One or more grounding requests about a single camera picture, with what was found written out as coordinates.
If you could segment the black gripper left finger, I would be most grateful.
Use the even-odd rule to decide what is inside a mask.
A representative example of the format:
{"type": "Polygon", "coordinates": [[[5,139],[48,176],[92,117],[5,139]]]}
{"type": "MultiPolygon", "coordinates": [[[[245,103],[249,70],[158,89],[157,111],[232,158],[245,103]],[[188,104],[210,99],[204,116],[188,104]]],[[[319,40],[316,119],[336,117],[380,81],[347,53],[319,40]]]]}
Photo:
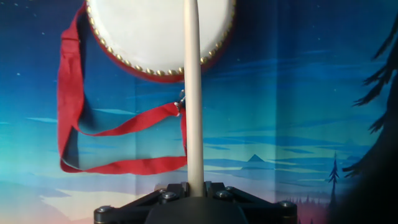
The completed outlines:
{"type": "Polygon", "coordinates": [[[189,184],[169,184],[121,207],[103,205],[93,212],[94,224],[144,224],[150,211],[189,196],[189,184]]]}

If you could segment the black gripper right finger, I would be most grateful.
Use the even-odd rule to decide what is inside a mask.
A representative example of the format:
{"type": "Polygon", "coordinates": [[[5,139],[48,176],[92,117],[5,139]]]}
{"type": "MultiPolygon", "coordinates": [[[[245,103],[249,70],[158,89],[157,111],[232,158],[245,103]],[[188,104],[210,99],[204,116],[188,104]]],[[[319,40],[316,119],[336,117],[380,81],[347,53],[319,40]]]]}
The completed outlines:
{"type": "Polygon", "coordinates": [[[297,206],[290,201],[271,203],[222,182],[205,182],[205,193],[237,205],[249,224],[297,224],[297,206]]]}

